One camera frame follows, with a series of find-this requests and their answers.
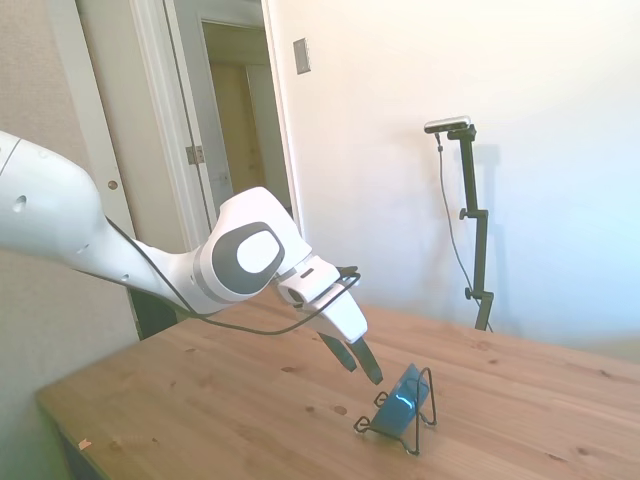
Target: wood grain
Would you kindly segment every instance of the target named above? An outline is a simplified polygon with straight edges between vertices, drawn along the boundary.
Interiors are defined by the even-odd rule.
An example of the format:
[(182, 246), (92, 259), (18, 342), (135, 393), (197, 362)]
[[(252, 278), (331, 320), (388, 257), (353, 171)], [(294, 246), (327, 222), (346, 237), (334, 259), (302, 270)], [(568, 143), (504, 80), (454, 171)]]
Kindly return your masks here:
[[(364, 310), (383, 388), (410, 362), (433, 369), (439, 425), (419, 458), (354, 433), (380, 388), (308, 329), (270, 338), (187, 320), (39, 401), (108, 478), (640, 478), (640, 366)], [(293, 315), (265, 292), (216, 318), (277, 328)]]

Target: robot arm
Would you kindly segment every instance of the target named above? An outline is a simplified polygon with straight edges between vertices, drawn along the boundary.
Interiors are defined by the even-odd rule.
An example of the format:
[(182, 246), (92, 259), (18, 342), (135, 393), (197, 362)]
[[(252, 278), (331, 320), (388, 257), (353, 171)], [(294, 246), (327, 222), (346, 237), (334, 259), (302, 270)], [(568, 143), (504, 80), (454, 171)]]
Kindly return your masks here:
[(320, 333), (345, 367), (355, 369), (355, 361), (342, 341), (374, 383), (382, 380), (362, 338), (367, 322), (351, 295), (343, 292), (344, 275), (313, 255), (287, 212), (264, 188), (225, 202), (204, 245), (169, 254), (114, 229), (83, 169), (0, 132), (0, 248), (45, 257), (151, 293), (198, 316), (247, 300), (275, 279), (278, 292), (299, 316), (322, 309), (308, 326)]

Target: cable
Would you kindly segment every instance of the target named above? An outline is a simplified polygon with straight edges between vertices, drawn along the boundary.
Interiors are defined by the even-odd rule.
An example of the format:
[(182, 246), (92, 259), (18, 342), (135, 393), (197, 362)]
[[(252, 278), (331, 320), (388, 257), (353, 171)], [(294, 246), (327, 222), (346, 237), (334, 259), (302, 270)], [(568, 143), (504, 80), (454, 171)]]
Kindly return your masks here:
[[(451, 245), (453, 245), (453, 252), (456, 254), (456, 260), (458, 260), (458, 265), (460, 265), (460, 269), (462, 270), (462, 273), (464, 273), (464, 278), (467, 280), (469, 291), (473, 291), (473, 287), (471, 286), (471, 280), (469, 279), (469, 274), (467, 273), (467, 269), (464, 268), (464, 264), (460, 259), (460, 254), (458, 253), (458, 246), (456, 245), (456, 239), (453, 235), (453, 225), (451, 224), (451, 214), (449, 213), (449, 202), (447, 201), (447, 194), (444, 189), (444, 176), (442, 173), (442, 150), (444, 150), (444, 148), (440, 143), (440, 134), (438, 133), (436, 133), (436, 141), (438, 142), (438, 155), (440, 156), (440, 189), (442, 190), (442, 200), (444, 202), (444, 209), (445, 209), (445, 213), (447, 214), (447, 222), (449, 224), (449, 236), (451, 237)], [(480, 308), (480, 302), (478, 301), (478, 299), (474, 298), (473, 300), (476, 302), (476, 305), (478, 305), (478, 308)], [(493, 333), (493, 328), (491, 327), (491, 324), (489, 323), (488, 320), (487, 320), (487, 327), (489, 328), (489, 331)]]
[(189, 304), (189, 302), (187, 302), (187, 300), (182, 296), (182, 294), (180, 294), (178, 289), (169, 281), (169, 279), (167, 277), (165, 277), (165, 275), (162, 273), (162, 271), (160, 271), (160, 269), (154, 263), (154, 261), (151, 260), (151, 258), (149, 258), (149, 256), (146, 254), (146, 252), (142, 248), (140, 248), (140, 245), (138, 245), (129, 235), (127, 235), (122, 229), (120, 229), (120, 227), (118, 227), (109, 217), (106, 217), (106, 218), (107, 218), (107, 222), (109, 222), (109, 225), (111, 225), (114, 228), (114, 230), (116, 232), (118, 232), (122, 236), (122, 238), (124, 238), (133, 248), (135, 248), (136, 251), (142, 256), (142, 258), (144, 258), (145, 261), (151, 266), (151, 268), (153, 268), (155, 270), (155, 272), (162, 279), (162, 281), (164, 281), (164, 283), (167, 284), (167, 286), (173, 291), (173, 293), (176, 295), (176, 297), (178, 297), (178, 299), (184, 304), (184, 306), (189, 311), (189, 314), (192, 317), (198, 318), (198, 319), (202, 320), (205, 323), (209, 323), (211, 325), (216, 325), (216, 326), (222, 327), (222, 328), (229, 328), (231, 330), (239, 330), (241, 332), (253, 333), (255, 335), (267, 335), (267, 336), (282, 335), (284, 333), (288, 333), (288, 332), (290, 332), (292, 330), (295, 330), (298, 327), (301, 327), (305, 323), (310, 322), (315, 317), (320, 315), (323, 311), (325, 311), (327, 308), (329, 308), (329, 306), (333, 302), (338, 300), (338, 298), (340, 298), (341, 295), (343, 295), (351, 287), (353, 287), (358, 282), (358, 280), (360, 280), (360, 277), (361, 277), (361, 275), (358, 272), (356, 272), (355, 270), (353, 270), (353, 269), (345, 270), (346, 274), (343, 273), (340, 279), (341, 280), (346, 280), (346, 279), (351, 278), (352, 280), (348, 284), (346, 284), (344, 286), (344, 288), (340, 292), (335, 294), (331, 298), (331, 300), (329, 300), (327, 303), (325, 303), (322, 307), (320, 307), (318, 310), (313, 312), (311, 315), (305, 317), (304, 319), (300, 320), (299, 322), (294, 323), (293, 325), (290, 325), (290, 326), (288, 326), (286, 328), (282, 328), (280, 330), (272, 330), (272, 331), (255, 330), (253, 328), (242, 327), (240, 325), (233, 325), (233, 324), (230, 324), (230, 323), (216, 322), (215, 320), (210, 320), (207, 316), (201, 315), (198, 312), (196, 312), (194, 310), (194, 308)]

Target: light switch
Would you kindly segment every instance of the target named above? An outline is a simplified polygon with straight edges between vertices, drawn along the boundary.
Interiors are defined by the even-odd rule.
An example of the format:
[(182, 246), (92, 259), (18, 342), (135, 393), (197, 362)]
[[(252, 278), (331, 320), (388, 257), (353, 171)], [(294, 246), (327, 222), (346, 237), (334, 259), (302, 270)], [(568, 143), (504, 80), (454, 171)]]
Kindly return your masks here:
[(293, 53), (296, 57), (296, 69), (298, 75), (311, 71), (311, 64), (309, 63), (309, 48), (307, 47), (307, 39), (301, 38), (293, 42)]

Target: black pole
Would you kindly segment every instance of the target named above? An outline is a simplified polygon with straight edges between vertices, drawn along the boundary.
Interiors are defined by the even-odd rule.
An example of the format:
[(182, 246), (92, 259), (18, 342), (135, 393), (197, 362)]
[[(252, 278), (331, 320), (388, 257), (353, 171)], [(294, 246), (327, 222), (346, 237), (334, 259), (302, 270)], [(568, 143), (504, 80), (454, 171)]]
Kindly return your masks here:
[(489, 211), (478, 210), (478, 196), (476, 194), (476, 174), (473, 165), (473, 141), (476, 139), (476, 128), (469, 125), (467, 128), (453, 130), (447, 133), (449, 140), (460, 142), (460, 154), (462, 156), (462, 176), (464, 178), (464, 194), (467, 208), (460, 212), (460, 220), (465, 217), (476, 220), (476, 251), (473, 272), (473, 289), (465, 289), (467, 299), (475, 298), (480, 302), (476, 326), (478, 330), (486, 330), (493, 303), (493, 293), (484, 290), (484, 277), (487, 264), (487, 233), (489, 226)]

